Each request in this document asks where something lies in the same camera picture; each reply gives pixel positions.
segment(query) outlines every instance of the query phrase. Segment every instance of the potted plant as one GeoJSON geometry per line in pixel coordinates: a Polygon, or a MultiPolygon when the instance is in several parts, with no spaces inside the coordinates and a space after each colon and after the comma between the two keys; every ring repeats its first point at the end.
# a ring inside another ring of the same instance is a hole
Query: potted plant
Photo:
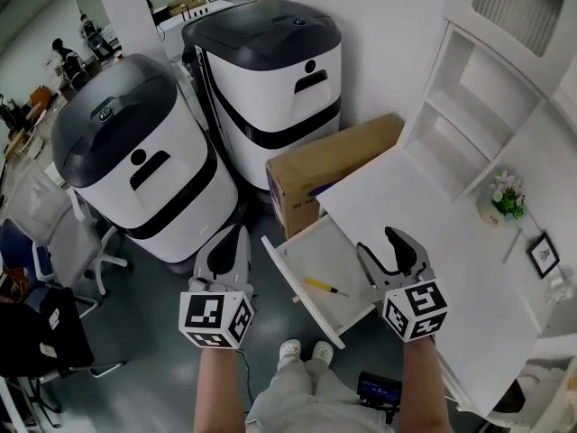
{"type": "Polygon", "coordinates": [[[521,180],[504,170],[495,175],[489,191],[478,203],[481,218],[493,226],[506,221],[520,220],[525,214],[525,194],[521,180]]]}

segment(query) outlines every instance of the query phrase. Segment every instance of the cardboard box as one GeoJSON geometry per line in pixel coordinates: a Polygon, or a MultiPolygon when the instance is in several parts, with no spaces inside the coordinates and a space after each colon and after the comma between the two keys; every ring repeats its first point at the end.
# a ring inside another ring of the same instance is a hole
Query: cardboard box
{"type": "Polygon", "coordinates": [[[384,115],[267,161],[275,215],[289,239],[318,219],[316,196],[397,143],[403,121],[384,115]]]}
{"type": "Polygon", "coordinates": [[[202,5],[206,5],[206,0],[175,0],[169,3],[169,14],[172,18],[202,5]]]}

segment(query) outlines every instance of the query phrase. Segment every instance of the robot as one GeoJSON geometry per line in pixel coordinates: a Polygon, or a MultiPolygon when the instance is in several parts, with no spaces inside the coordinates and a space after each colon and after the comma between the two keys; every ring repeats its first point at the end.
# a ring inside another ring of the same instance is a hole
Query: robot
{"type": "Polygon", "coordinates": [[[250,269],[246,227],[216,233],[198,251],[188,291],[180,294],[180,332],[200,348],[240,348],[254,316],[250,269]]]}
{"type": "Polygon", "coordinates": [[[388,271],[362,243],[357,257],[377,290],[377,310],[404,341],[433,336],[449,309],[444,282],[435,277],[425,247],[400,229],[387,226],[385,236],[395,249],[398,270],[388,271]]]}
{"type": "MultiPolygon", "coordinates": [[[[398,270],[388,271],[371,249],[358,243],[359,262],[377,291],[377,309],[408,342],[436,334],[448,311],[441,279],[435,277],[425,248],[407,233],[386,227],[398,270]]],[[[246,227],[217,233],[197,254],[188,291],[180,294],[179,330],[201,348],[238,349],[254,317],[250,240],[246,227]]]]}

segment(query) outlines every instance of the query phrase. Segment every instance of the forearm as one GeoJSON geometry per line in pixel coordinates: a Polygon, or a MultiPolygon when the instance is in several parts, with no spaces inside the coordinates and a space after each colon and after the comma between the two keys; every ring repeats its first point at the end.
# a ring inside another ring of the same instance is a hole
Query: forearm
{"type": "Polygon", "coordinates": [[[433,340],[420,338],[406,343],[404,352],[400,432],[450,432],[443,378],[433,340]]]}
{"type": "Polygon", "coordinates": [[[195,433],[244,433],[235,351],[205,349],[200,356],[195,433]]]}

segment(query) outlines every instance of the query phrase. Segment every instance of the black robot lid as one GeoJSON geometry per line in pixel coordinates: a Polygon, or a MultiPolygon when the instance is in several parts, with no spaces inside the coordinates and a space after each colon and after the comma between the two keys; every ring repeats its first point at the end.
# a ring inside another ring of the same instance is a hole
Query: black robot lid
{"type": "Polygon", "coordinates": [[[187,24],[186,49],[197,45],[250,70],[286,68],[332,50],[341,33],[330,16],[289,0],[237,5],[187,24]]]}
{"type": "Polygon", "coordinates": [[[93,185],[159,126],[177,86],[159,62],[127,56],[90,80],[62,109],[52,130],[60,176],[75,188],[93,185]]]}

